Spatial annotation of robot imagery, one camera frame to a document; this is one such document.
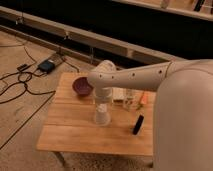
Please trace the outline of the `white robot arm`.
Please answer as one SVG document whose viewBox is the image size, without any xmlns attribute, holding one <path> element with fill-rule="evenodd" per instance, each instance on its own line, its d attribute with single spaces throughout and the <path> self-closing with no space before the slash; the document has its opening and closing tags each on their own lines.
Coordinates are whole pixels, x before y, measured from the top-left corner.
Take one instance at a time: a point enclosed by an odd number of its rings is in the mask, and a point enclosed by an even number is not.
<svg viewBox="0 0 213 171">
<path fill-rule="evenodd" d="M 94 88 L 154 91 L 153 170 L 213 171 L 213 59 L 117 71 L 110 61 L 88 74 Z"/>
</svg>

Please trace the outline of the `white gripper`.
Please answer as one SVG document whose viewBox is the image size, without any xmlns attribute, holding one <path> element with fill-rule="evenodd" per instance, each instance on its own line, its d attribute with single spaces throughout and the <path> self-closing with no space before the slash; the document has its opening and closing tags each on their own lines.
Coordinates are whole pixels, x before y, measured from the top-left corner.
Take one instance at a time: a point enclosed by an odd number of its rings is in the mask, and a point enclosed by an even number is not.
<svg viewBox="0 0 213 171">
<path fill-rule="evenodd" d="M 112 98 L 110 96 L 100 97 L 94 96 L 95 108 L 99 113 L 106 113 L 108 111 L 108 106 L 112 103 Z"/>
</svg>

